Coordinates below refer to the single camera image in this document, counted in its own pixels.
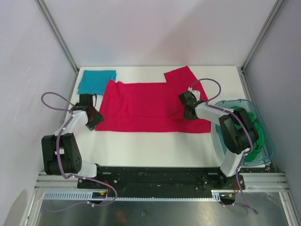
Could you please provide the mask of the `red t shirt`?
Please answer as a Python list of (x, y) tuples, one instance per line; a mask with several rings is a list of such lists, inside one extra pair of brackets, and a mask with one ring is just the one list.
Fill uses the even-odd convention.
[(179, 95), (197, 81), (188, 66), (166, 72), (165, 82), (110, 80), (100, 106), (104, 117), (96, 131), (209, 133), (211, 122), (186, 120)]

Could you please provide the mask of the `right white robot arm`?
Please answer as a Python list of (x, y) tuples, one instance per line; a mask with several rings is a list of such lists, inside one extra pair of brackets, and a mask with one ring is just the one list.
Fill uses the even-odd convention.
[(242, 160), (259, 139), (248, 112), (242, 107), (228, 109), (210, 105), (206, 101), (197, 100), (189, 90), (178, 97), (184, 106), (185, 119), (203, 119), (220, 127), (227, 151), (220, 166), (222, 174), (218, 175), (217, 184), (222, 189), (228, 189), (234, 183), (233, 175), (239, 172)]

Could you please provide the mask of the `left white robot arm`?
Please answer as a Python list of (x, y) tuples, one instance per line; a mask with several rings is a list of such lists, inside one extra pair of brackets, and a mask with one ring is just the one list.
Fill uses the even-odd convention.
[(97, 172), (97, 165), (81, 158), (76, 136), (84, 127), (90, 131), (103, 122), (104, 117), (95, 109), (93, 95), (80, 94), (79, 102), (71, 104), (70, 118), (53, 134), (41, 140), (44, 170), (48, 175), (87, 178), (93, 188), (103, 185), (104, 177)]

